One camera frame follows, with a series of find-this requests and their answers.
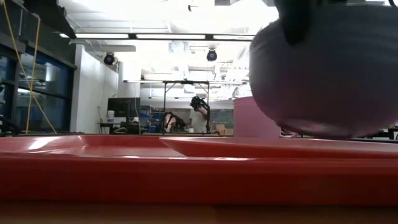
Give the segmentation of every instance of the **ceiling light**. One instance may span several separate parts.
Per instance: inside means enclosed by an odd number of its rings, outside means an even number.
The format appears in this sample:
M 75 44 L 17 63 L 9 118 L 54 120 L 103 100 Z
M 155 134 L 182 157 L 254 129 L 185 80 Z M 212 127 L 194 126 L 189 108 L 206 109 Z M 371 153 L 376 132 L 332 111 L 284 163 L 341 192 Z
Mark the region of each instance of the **ceiling light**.
M 148 99 L 164 99 L 164 97 L 161 96 L 150 96 Z M 166 97 L 166 99 L 175 99 L 175 97 Z
M 163 83 L 163 81 L 156 81 L 156 80 L 124 80 L 123 82 L 127 82 L 127 83 Z
M 166 99 L 173 99 L 173 100 L 191 100 L 192 97 L 189 96 L 184 96 L 184 97 L 171 97 L 171 96 L 167 96 L 165 97 Z M 160 100 L 164 100 L 165 99 L 163 96 L 150 96 L 148 97 L 148 99 L 160 99 Z M 236 98 L 209 98 L 209 100 L 234 100 Z
M 208 50 L 209 46 L 190 46 L 190 50 Z
M 25 89 L 18 89 L 19 93 L 30 93 L 29 90 L 25 90 Z
M 222 81 L 212 81 L 209 84 L 219 84 L 219 85 L 245 85 L 246 82 L 222 82 Z
M 69 38 L 65 34 L 60 34 L 63 38 Z M 76 34 L 78 39 L 128 39 L 129 34 Z
M 179 78 L 181 78 L 181 75 L 173 75 L 171 73 L 155 73 L 155 74 L 144 75 L 145 80 L 156 80 L 156 81 L 178 80 Z
M 195 39 L 195 40 L 204 40 L 206 38 L 205 35 L 198 34 L 137 34 L 136 37 L 138 39 Z
M 214 35 L 216 40 L 253 40 L 254 35 Z

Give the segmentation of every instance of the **gray bowl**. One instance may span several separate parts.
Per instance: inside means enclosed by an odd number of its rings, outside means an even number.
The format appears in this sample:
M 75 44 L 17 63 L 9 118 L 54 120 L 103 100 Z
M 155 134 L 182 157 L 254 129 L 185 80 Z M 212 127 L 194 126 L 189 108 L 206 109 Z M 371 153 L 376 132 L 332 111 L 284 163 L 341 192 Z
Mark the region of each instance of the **gray bowl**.
M 398 9 L 319 8 L 290 46 L 279 21 L 252 42 L 250 86 L 279 126 L 327 138 L 364 136 L 398 119 Z

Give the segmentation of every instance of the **yellow cable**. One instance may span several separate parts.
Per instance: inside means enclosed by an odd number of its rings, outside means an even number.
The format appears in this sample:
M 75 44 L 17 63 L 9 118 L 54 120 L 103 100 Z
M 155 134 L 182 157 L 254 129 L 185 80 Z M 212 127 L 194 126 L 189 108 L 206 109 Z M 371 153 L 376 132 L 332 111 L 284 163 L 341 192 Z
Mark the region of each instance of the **yellow cable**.
M 21 66 L 21 70 L 22 70 L 22 72 L 23 72 L 23 74 L 24 74 L 24 76 L 25 76 L 25 81 L 26 81 L 26 83 L 27 83 L 27 85 L 28 85 L 28 87 L 29 87 L 30 95 L 33 97 L 33 99 L 34 99 L 35 102 L 37 103 L 37 106 L 39 107 L 40 111 L 42 112 L 42 114 L 43 114 L 45 120 L 46 120 L 46 121 L 48 122 L 48 124 L 50 125 L 52 131 L 56 134 L 57 131 L 56 131 L 55 128 L 51 125 L 51 122 L 49 121 L 47 115 L 44 113 L 44 110 L 43 110 L 42 107 L 40 106 L 40 103 L 37 101 L 36 96 L 32 94 L 33 86 L 31 86 L 31 85 L 29 84 L 29 81 L 28 81 L 28 79 L 27 79 L 27 75 L 26 75 L 25 69 L 24 69 L 24 67 L 22 66 L 22 61 L 21 61 L 21 58 L 20 58 L 20 56 L 19 56 L 19 52 L 18 52 L 18 49 L 17 49 L 17 44 L 16 44 L 15 39 L 14 39 L 14 33 L 12 32 L 11 23 L 10 23 L 10 18 L 9 18 L 9 16 L 8 16 L 8 11 L 7 11 L 7 6 L 6 6 L 6 0 L 3 1 L 3 5 L 4 5 L 4 13 L 5 13 L 6 19 L 7 19 L 8 29 L 10 30 L 10 35 L 11 35 L 12 43 L 14 44 L 14 50 L 15 50 L 15 52 L 16 52 L 16 54 L 17 54 L 17 59 L 18 59 L 19 65 Z
M 37 31 L 36 31 L 36 43 L 35 43 L 35 52 L 33 58 L 33 67 L 32 67 L 32 80 L 30 81 L 30 97 L 29 97 L 29 107 L 27 108 L 27 119 L 26 119 L 26 130 L 25 133 L 29 132 L 29 121 L 30 121 L 30 108 L 32 107 L 32 95 L 33 95 L 33 79 L 35 78 L 35 67 L 36 67 L 36 56 L 37 56 L 37 44 L 39 43 L 39 32 L 40 32 L 40 19 L 37 19 Z

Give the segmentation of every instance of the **red surface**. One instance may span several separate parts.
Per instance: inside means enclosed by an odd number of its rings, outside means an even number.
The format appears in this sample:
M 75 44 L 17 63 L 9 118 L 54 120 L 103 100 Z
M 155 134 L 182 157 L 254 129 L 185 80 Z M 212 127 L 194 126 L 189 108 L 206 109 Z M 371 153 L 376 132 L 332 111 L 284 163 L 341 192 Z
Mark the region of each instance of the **red surface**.
M 198 137 L 169 137 L 161 138 L 160 141 L 192 157 L 398 158 L 398 144 L 376 142 Z
M 181 157 L 158 137 L 46 138 L 0 139 L 0 199 L 398 205 L 395 159 Z

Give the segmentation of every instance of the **white wall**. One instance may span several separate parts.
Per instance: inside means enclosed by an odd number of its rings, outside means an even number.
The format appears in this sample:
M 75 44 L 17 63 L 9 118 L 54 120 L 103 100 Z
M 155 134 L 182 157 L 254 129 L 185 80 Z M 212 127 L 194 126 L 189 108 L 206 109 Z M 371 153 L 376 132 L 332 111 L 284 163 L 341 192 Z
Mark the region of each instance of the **white wall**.
M 76 45 L 70 131 L 96 134 L 101 118 L 106 121 L 108 98 L 118 94 L 118 74 Z
M 130 98 L 139 97 L 139 83 L 124 83 L 123 80 L 140 80 L 141 68 L 136 64 L 126 61 L 119 63 L 119 86 L 118 97 Z
M 166 111 L 168 108 L 173 109 L 190 109 L 190 100 L 174 100 L 166 99 Z M 148 99 L 141 98 L 141 106 L 151 106 L 154 108 L 163 108 L 163 99 Z M 211 109 L 233 109 L 234 102 L 230 101 L 209 101 L 209 106 Z

